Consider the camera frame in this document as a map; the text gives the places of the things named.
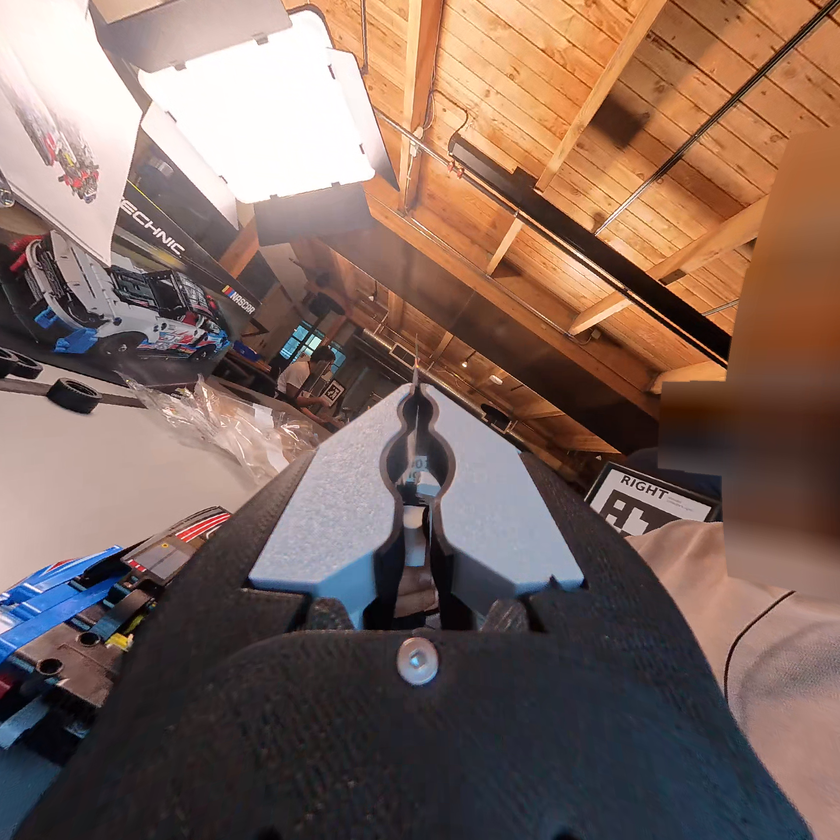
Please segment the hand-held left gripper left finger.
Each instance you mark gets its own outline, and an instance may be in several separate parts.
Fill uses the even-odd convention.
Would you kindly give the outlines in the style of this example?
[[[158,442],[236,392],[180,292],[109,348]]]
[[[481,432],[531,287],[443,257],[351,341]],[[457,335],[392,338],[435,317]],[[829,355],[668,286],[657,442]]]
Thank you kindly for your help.
[[[396,529],[385,453],[403,433],[411,390],[399,386],[318,447],[248,575],[256,589],[338,600],[362,627],[375,553]]]

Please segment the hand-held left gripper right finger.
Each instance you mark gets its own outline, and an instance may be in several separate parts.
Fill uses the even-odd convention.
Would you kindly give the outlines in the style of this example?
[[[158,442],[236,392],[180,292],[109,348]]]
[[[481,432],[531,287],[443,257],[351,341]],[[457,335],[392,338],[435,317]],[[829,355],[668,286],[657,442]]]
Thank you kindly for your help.
[[[451,566],[451,594],[487,616],[497,601],[579,590],[585,580],[522,452],[436,387],[423,454],[439,484],[434,533]]]

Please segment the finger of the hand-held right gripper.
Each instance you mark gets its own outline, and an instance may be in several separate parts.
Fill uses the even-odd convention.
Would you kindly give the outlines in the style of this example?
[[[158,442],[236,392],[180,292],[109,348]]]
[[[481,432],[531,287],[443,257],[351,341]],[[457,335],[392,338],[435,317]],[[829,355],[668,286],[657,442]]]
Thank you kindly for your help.
[[[405,567],[422,568],[428,555],[428,506],[405,505],[402,524]]]

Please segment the clear plastic bag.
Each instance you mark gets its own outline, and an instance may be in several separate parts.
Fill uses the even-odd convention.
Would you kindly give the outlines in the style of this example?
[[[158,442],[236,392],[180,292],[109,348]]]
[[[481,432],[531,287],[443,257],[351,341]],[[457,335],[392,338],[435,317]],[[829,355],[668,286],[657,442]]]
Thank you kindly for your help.
[[[422,394],[421,384],[419,382],[419,372],[421,370],[421,358],[419,353],[418,333],[415,333],[414,344],[414,366],[413,366],[413,382],[412,395],[415,407],[415,420],[413,437],[410,445],[410,460],[409,463],[414,466],[419,460],[426,457],[425,448],[425,432],[422,429],[423,410],[424,410],[424,396]]]
[[[192,390],[179,387],[173,393],[142,385],[126,374],[122,378],[132,394],[179,435],[216,447],[244,466],[257,464],[277,442],[275,429],[258,423],[253,404],[213,388],[202,376]]]
[[[261,486],[330,436],[306,416],[224,394],[215,395],[213,418],[213,443],[233,456]]]

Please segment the lego race car model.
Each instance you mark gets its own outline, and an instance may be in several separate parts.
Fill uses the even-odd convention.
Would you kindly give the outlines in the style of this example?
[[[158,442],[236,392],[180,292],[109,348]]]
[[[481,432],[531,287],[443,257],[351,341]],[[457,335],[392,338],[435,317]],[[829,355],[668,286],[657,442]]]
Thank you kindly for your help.
[[[129,547],[56,562],[1,598],[1,746],[62,765],[114,688],[135,634],[230,513],[210,507]]]

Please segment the lego set box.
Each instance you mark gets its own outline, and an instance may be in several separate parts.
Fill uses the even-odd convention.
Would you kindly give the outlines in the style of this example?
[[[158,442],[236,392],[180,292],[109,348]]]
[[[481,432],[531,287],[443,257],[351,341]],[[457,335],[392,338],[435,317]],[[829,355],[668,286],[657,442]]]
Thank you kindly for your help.
[[[266,295],[131,181],[104,259],[22,203],[3,207],[1,286],[3,352],[164,389],[214,373]]]

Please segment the lego instruction booklet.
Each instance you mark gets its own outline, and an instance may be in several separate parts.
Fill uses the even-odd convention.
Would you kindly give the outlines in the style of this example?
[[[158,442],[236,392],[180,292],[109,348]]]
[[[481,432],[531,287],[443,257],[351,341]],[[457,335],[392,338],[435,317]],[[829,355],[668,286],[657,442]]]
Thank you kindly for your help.
[[[86,2],[1,2],[2,176],[103,265],[141,116]]]

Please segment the person's right hand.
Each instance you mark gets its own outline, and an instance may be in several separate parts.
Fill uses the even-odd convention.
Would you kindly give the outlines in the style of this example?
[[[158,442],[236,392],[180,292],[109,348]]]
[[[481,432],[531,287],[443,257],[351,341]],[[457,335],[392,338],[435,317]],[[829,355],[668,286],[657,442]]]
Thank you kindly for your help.
[[[429,566],[406,566],[398,585],[394,617],[433,613],[437,609],[438,592]]]

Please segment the crumpled clear plastic bag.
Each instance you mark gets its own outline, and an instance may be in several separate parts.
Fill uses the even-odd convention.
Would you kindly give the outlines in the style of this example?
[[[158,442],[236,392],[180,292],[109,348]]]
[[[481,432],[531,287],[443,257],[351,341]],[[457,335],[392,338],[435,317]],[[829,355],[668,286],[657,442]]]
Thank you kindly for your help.
[[[233,456],[261,486],[330,436],[306,416],[224,394],[215,395],[213,418],[213,443]]]
[[[179,435],[216,447],[244,466],[257,464],[277,442],[275,429],[258,423],[253,404],[213,388],[202,376],[192,390],[179,387],[173,393],[142,385],[126,374],[122,378],[132,394]]]

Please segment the framed marker sign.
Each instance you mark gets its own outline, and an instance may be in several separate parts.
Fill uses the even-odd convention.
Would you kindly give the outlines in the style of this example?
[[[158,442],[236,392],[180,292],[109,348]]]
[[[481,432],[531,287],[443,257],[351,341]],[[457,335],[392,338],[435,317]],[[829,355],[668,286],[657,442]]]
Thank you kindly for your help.
[[[584,501],[624,537],[679,520],[714,522],[721,509],[719,500],[616,463],[603,467]]]

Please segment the person's torso in beige hoodie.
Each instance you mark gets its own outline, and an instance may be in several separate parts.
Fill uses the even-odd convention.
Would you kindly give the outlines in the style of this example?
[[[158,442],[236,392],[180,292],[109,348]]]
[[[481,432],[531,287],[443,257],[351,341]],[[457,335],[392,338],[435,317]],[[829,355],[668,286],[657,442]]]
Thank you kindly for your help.
[[[672,521],[626,538],[694,632],[728,704],[767,770],[815,838],[839,838],[839,607],[732,578],[723,525]]]

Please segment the studio light panel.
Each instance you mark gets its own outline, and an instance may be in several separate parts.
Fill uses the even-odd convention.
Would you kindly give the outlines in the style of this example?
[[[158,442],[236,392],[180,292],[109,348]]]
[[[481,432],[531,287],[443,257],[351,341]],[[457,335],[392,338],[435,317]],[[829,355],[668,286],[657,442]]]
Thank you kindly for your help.
[[[364,185],[397,188],[355,56],[313,5],[169,2],[111,23],[100,44],[136,69],[154,107],[251,204],[260,245],[374,225]]]

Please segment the black ceiling rail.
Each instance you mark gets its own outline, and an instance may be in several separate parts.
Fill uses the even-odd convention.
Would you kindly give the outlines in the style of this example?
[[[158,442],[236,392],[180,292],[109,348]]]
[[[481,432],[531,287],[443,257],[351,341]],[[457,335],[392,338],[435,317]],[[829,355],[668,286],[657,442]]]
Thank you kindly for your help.
[[[498,200],[526,227],[558,246],[710,361],[724,370],[728,368],[729,333],[537,193],[524,171],[507,171],[460,133],[449,139],[448,154],[467,183]]]

